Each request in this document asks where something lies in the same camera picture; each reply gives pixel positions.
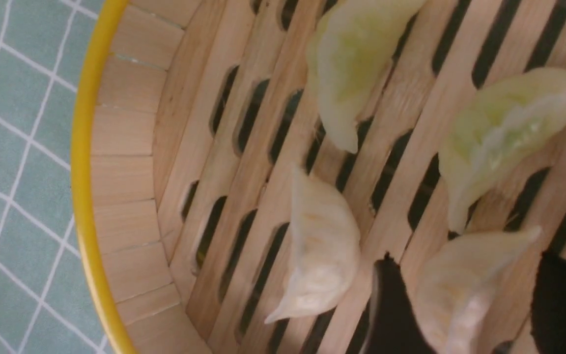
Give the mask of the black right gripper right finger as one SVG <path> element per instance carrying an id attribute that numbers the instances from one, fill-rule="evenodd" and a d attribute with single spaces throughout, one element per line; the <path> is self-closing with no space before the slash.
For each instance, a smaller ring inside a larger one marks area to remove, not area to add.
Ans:
<path id="1" fill-rule="evenodd" d="M 541 255 L 531 305 L 534 343 L 539 354 L 566 354 L 566 259 Z"/>

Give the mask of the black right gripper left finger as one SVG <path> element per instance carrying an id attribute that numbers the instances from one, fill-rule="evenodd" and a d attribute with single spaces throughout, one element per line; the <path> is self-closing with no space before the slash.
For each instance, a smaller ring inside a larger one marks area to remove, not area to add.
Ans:
<path id="1" fill-rule="evenodd" d="M 386 253 L 373 265 L 369 328 L 362 354 L 433 354 L 415 319 L 401 269 Z"/>

